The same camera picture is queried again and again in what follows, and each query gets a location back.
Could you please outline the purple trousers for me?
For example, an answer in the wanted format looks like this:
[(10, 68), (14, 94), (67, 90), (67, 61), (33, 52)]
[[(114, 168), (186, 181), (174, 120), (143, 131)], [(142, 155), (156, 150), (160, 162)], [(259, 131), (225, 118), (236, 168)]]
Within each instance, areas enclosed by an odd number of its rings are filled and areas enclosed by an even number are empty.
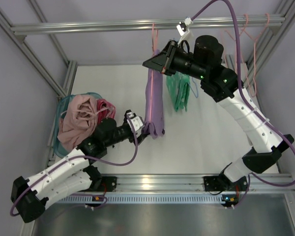
[[(149, 123), (150, 108), (150, 86), (151, 71), (153, 71), (153, 101), (152, 101), (152, 120)], [(151, 135), (153, 139), (162, 137), (165, 134), (164, 107), (163, 107), (163, 75), (155, 70), (148, 69), (146, 85), (146, 109), (143, 132)]]

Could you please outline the pink wire hanger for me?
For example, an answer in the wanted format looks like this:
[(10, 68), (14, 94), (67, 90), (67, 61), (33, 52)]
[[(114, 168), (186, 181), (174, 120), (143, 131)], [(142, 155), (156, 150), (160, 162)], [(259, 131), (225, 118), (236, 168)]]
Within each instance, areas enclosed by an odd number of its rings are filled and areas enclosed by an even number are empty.
[[(158, 30), (154, 28), (155, 23), (152, 23), (152, 55), (155, 55), (155, 50), (157, 47), (157, 41), (158, 41)], [(149, 123), (151, 123), (152, 120), (152, 101), (153, 101), (153, 80), (154, 75), (153, 71), (151, 71), (151, 86), (150, 86), (150, 108), (149, 108)]]

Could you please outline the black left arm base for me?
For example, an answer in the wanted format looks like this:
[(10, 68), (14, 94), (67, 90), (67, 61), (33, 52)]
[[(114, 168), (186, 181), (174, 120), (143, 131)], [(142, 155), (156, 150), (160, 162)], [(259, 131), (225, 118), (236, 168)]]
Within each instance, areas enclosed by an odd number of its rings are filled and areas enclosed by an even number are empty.
[(91, 180), (90, 187), (85, 190), (86, 192), (113, 192), (117, 187), (118, 178), (101, 175), (97, 167), (88, 166), (83, 169), (83, 172), (87, 173)]

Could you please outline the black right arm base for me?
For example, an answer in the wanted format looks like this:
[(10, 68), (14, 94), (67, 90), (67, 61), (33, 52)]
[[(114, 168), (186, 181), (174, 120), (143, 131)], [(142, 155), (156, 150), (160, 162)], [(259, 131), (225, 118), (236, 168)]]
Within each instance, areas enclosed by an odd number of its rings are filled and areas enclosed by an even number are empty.
[(235, 190), (235, 184), (224, 174), (224, 170), (218, 175), (204, 176), (204, 188), (206, 192), (223, 192)]

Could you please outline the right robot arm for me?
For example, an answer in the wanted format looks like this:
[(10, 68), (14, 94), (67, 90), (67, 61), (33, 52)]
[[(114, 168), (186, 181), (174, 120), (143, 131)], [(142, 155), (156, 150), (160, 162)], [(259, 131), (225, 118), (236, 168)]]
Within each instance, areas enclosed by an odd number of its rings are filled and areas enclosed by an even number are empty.
[(201, 89), (234, 118), (250, 139), (251, 150), (226, 166), (217, 177), (218, 185), (228, 190), (242, 177), (261, 174), (273, 166), (294, 139), (275, 131), (254, 102), (248, 101), (241, 79), (222, 65), (223, 51), (223, 45), (210, 35), (199, 36), (193, 52), (184, 51), (182, 45), (170, 40), (143, 66), (167, 76), (180, 72), (199, 79)]

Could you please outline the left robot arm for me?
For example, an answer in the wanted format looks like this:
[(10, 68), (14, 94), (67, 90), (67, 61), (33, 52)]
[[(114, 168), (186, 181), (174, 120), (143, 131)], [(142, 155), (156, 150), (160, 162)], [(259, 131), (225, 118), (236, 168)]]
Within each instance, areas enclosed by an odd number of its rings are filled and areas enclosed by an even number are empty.
[(126, 111), (121, 126), (112, 118), (103, 119), (90, 136), (60, 161), (33, 176), (13, 181), (10, 215), (30, 223), (63, 198), (79, 195), (80, 191), (97, 191), (102, 175), (93, 164), (110, 164), (103, 160), (107, 149), (124, 140), (133, 143), (137, 150), (143, 139), (137, 133), (143, 127), (143, 119), (130, 110)]

